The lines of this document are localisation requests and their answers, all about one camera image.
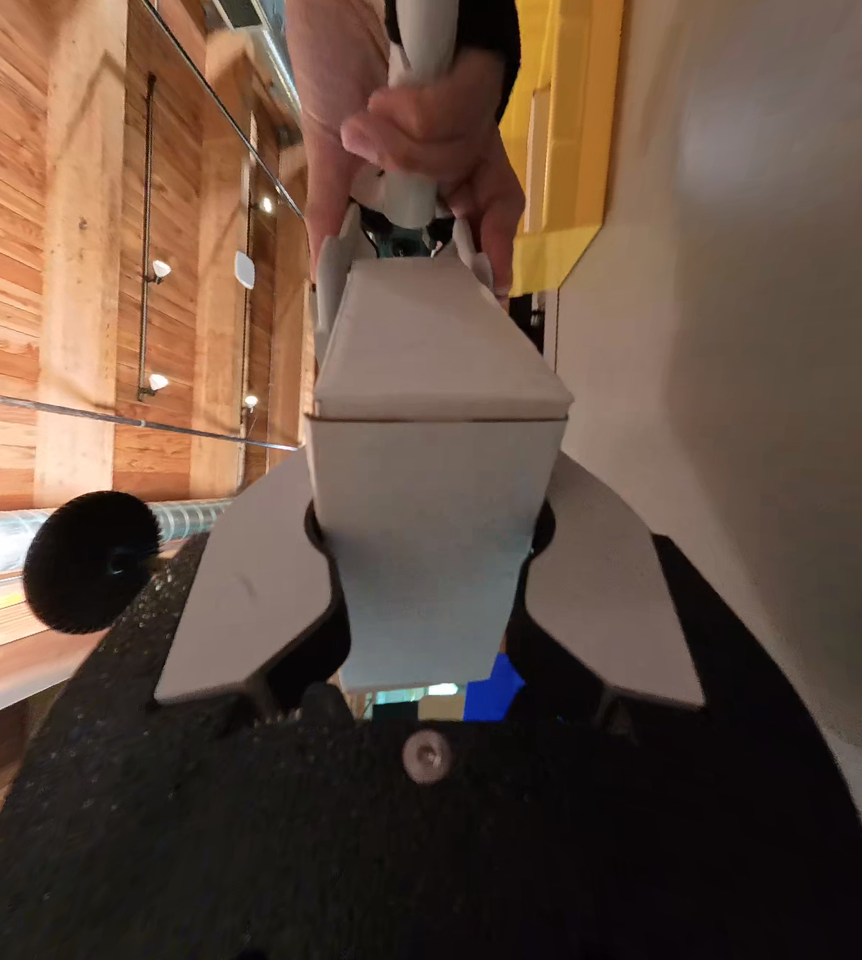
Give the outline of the person's right hand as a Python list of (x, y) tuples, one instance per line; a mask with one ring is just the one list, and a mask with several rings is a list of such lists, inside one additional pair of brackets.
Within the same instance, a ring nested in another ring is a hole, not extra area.
[(375, 90), (338, 126), (305, 120), (304, 219), (313, 279), (323, 243), (340, 232), (355, 176), (369, 163), (437, 184), (444, 204), (471, 226), (489, 258), (495, 296), (509, 306), (525, 198), (496, 119), (503, 75), (497, 54), (470, 49), (430, 85)]

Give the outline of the blue plastic bin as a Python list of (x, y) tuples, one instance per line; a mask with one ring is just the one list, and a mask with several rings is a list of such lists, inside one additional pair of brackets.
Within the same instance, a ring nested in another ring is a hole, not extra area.
[(513, 665), (509, 655), (500, 652), (495, 657), (490, 674), (485, 679), (471, 681), (464, 694), (462, 721), (470, 723), (500, 723), (525, 681)]

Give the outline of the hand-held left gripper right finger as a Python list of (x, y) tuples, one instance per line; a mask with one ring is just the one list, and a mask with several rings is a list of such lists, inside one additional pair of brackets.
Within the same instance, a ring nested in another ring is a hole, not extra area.
[(603, 724), (628, 701), (705, 706), (650, 529), (565, 453), (520, 573), (508, 657), (540, 718)]

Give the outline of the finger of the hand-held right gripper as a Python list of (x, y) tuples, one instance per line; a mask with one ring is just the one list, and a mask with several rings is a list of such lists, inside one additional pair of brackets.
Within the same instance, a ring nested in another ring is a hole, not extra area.
[(472, 272), (474, 278), (489, 293), (495, 292), (495, 277), (488, 255), (478, 250), (472, 228), (465, 218), (455, 218), (452, 227), (452, 244), (461, 263)]
[(327, 236), (319, 249), (315, 277), (314, 345), (317, 362), (324, 362), (334, 322), (355, 262), (366, 258), (366, 234), (361, 208), (351, 203), (339, 232)]

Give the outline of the yellow plastic bin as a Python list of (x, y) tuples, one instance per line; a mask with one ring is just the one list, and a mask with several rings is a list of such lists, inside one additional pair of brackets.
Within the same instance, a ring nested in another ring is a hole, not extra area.
[(561, 287), (604, 224), (625, 4), (516, 8), (521, 65), (500, 123), (525, 191), (514, 297)]

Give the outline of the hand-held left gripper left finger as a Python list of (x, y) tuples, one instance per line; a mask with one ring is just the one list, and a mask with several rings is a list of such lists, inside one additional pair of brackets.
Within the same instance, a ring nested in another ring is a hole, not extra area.
[(241, 694), (267, 716), (290, 714), (350, 654), (347, 610), (317, 524), (307, 452), (296, 450), (212, 527), (154, 698)]

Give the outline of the black round bristly object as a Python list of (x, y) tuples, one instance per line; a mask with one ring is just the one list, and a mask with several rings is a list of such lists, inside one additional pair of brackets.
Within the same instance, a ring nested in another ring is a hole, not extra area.
[(62, 634), (105, 630), (152, 580), (160, 548), (159, 522), (144, 501), (116, 490), (80, 495), (31, 541), (22, 572), (29, 609)]

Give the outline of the white cardboard mailer box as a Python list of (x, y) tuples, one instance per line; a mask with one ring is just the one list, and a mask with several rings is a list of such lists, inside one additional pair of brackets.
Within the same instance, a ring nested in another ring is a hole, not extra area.
[(308, 437), (347, 691), (490, 675), (572, 402), (459, 259), (350, 268)]

